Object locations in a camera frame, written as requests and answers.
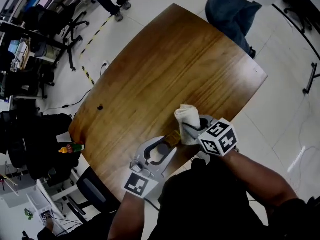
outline bottle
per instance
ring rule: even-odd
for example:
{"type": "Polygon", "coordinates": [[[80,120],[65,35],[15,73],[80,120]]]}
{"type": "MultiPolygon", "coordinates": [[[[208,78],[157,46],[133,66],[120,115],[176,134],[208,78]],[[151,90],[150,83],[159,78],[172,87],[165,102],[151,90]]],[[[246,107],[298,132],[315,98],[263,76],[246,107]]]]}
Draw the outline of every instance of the bottle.
{"type": "Polygon", "coordinates": [[[82,141],[78,141],[78,142],[74,142],[74,143],[70,143],[68,145],[66,145],[66,147],[63,147],[59,150],[59,153],[76,153],[76,152],[81,152],[85,149],[85,145],[82,141]]]}

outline yellow and black tape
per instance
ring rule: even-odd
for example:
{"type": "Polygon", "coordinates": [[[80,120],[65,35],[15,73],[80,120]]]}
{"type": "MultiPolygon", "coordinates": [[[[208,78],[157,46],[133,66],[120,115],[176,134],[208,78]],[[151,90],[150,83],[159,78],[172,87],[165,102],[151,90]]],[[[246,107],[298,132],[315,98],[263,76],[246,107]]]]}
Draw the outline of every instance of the yellow and black tape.
{"type": "Polygon", "coordinates": [[[88,44],[85,46],[84,50],[80,53],[79,59],[81,59],[82,55],[86,52],[86,50],[88,49],[88,47],[91,45],[91,43],[93,42],[93,40],[96,38],[96,36],[100,33],[100,31],[102,30],[102,28],[107,24],[107,22],[111,19],[112,16],[110,16],[105,23],[102,24],[102,26],[99,28],[99,30],[94,34],[93,38],[88,42],[88,44]]]}
{"type": "Polygon", "coordinates": [[[82,70],[85,73],[86,77],[90,80],[91,84],[94,86],[96,83],[95,81],[91,78],[91,76],[89,75],[88,71],[86,70],[86,68],[84,66],[82,66],[82,70]]]}

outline shoe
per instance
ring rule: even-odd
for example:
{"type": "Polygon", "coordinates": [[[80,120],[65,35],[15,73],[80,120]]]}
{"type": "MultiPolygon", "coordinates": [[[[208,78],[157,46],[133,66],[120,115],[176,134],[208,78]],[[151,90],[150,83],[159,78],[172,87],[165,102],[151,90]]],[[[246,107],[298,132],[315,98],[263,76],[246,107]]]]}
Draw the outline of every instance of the shoe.
{"type": "Polygon", "coordinates": [[[116,22],[120,22],[120,21],[122,21],[124,19],[124,16],[119,11],[117,14],[114,15],[114,19],[115,19],[116,22]]]}
{"type": "Polygon", "coordinates": [[[257,55],[256,50],[254,50],[254,49],[252,49],[252,47],[250,47],[249,56],[250,56],[252,59],[255,59],[256,55],[257,55]]]}
{"type": "Polygon", "coordinates": [[[129,10],[131,8],[131,3],[129,3],[128,1],[126,1],[123,5],[122,8],[125,10],[129,10]]]}

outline wood grain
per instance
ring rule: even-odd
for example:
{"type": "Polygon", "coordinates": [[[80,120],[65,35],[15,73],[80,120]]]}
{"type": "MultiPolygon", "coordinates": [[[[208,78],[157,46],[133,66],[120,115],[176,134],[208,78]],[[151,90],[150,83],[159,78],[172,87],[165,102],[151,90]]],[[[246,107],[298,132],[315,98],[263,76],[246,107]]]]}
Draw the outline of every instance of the wood grain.
{"type": "MultiPolygon", "coordinates": [[[[122,200],[123,173],[139,145],[178,130],[174,112],[180,104],[231,121],[266,78],[256,62],[224,34],[173,4],[109,66],[69,132],[75,141],[85,143],[84,157],[122,200]]],[[[168,174],[198,150],[197,146],[180,147],[168,174]]]]}

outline forearm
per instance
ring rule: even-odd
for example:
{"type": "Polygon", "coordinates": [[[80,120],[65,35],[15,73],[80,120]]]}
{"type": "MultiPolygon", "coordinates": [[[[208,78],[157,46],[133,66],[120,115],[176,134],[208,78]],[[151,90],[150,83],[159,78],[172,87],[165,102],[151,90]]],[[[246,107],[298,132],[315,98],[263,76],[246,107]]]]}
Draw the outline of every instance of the forearm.
{"type": "Polygon", "coordinates": [[[235,150],[222,160],[262,205],[278,207],[288,200],[298,198],[282,176],[235,150]]]}
{"type": "Polygon", "coordinates": [[[126,193],[117,211],[109,240],[140,240],[145,226],[145,201],[126,193]]]}

